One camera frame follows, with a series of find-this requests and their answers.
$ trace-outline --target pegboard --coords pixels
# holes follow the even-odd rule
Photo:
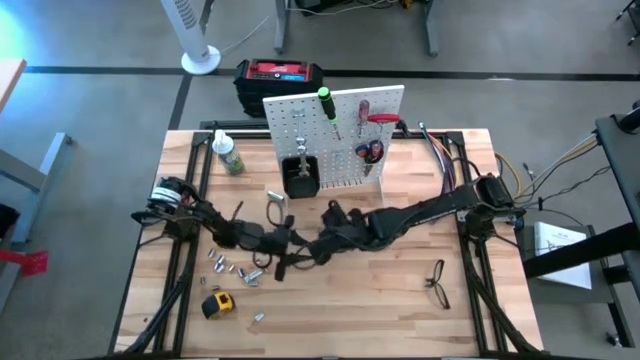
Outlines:
[[[360,101],[369,101],[369,115],[398,114],[403,94],[404,85],[332,91],[341,140],[338,140],[324,114],[317,94],[263,99],[278,165],[282,166],[282,160],[287,157],[298,156],[296,137],[299,129],[300,135],[307,140],[307,156],[318,159],[321,188],[377,183],[382,175],[395,124],[367,123],[362,137],[359,137]],[[356,155],[355,149],[360,144],[376,139],[384,144],[385,156],[374,164],[365,177],[364,159]]]

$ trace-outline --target wooden tabletop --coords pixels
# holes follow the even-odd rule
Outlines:
[[[497,173],[488,130],[461,131],[469,159],[481,172]],[[157,178],[184,177],[192,135],[192,131],[167,134]],[[265,216],[266,192],[284,194],[271,141],[238,140],[236,144],[246,172],[239,177],[227,176],[216,159],[209,177],[207,199],[226,218],[244,201],[239,218],[261,223],[270,230],[273,227]],[[295,228],[305,238],[314,239],[322,227],[320,215],[330,199],[338,200],[345,211],[353,207],[367,211],[387,206],[404,207],[439,194],[442,178],[423,140],[393,140],[387,156],[379,185],[322,190],[315,198],[289,201],[288,211],[296,217]],[[197,169],[201,169],[201,160]],[[161,230],[161,226],[145,230],[140,241],[157,236]],[[498,231],[515,239],[506,226]],[[541,349],[542,341],[517,249],[501,241],[489,241],[487,247],[500,305],[527,340]],[[170,248],[171,240],[160,240],[138,252],[116,351],[131,344],[158,309]],[[207,257],[211,248],[224,254],[227,264],[235,264],[247,272],[254,269],[251,253],[219,249],[210,233],[201,233],[184,357],[478,354],[453,215],[435,224],[412,228],[381,252],[350,251],[335,255],[326,265],[311,270],[289,268],[283,282],[275,281],[271,271],[259,278],[258,288],[247,287],[235,272],[214,273],[214,261]],[[438,259],[446,262],[440,283],[449,297],[451,310],[442,309],[433,290],[424,289],[424,279],[431,276]],[[206,278],[205,285],[200,284],[202,276]],[[213,285],[229,291],[237,309],[223,319],[206,320],[200,305],[211,294]],[[169,318],[169,346],[177,307]],[[264,312],[264,320],[252,324],[258,312]],[[483,308],[483,318],[490,348],[495,349],[486,308]]]
[[[23,59],[0,59],[0,112],[26,66]]]

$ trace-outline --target gray floor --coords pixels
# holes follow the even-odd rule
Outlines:
[[[203,0],[193,1],[200,12]],[[637,73],[640,44],[627,47],[625,0],[556,2],[446,0],[440,56],[425,56],[419,8],[408,14],[357,10],[335,17],[292,14],[283,57],[330,69]],[[217,0],[206,33],[219,48],[265,26],[222,66],[271,58],[273,3]],[[0,3],[0,57],[30,65],[176,67],[180,46],[156,0],[45,0]],[[318,44],[333,44],[327,51]],[[30,250],[50,253],[46,274],[20,279],[0,317],[0,358],[66,359],[104,354],[124,290],[138,227],[129,213],[144,204],[180,76],[26,74],[0,115],[0,146],[37,164],[56,131],[76,140],[67,152],[32,233]],[[194,78],[180,123],[245,119],[228,77]],[[334,89],[404,84],[401,114],[431,128],[486,127],[496,150],[540,171],[585,137],[599,116],[626,112],[640,85],[629,82],[411,80],[329,78]],[[600,151],[559,170],[552,193],[605,164]],[[0,183],[0,201],[19,206],[24,194]],[[628,220],[610,174],[549,202],[596,230]],[[565,219],[531,214],[558,225]],[[619,286],[640,339],[640,306]],[[606,306],[535,304],[545,348],[554,354],[638,358],[612,349]]]

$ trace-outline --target red battery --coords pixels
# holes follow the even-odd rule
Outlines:
[[[233,82],[244,112],[265,117],[265,97],[315,93],[322,87],[324,74],[316,64],[289,60],[244,60],[237,67]]]

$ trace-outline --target green screwdriver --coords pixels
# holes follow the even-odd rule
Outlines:
[[[320,104],[322,104],[322,110],[324,110],[325,115],[329,119],[329,123],[333,125],[333,132],[336,133],[338,140],[342,140],[340,138],[340,133],[338,132],[338,118],[336,117],[336,106],[333,104],[333,99],[331,98],[331,91],[327,87],[321,87],[318,90],[318,98],[320,98]]]

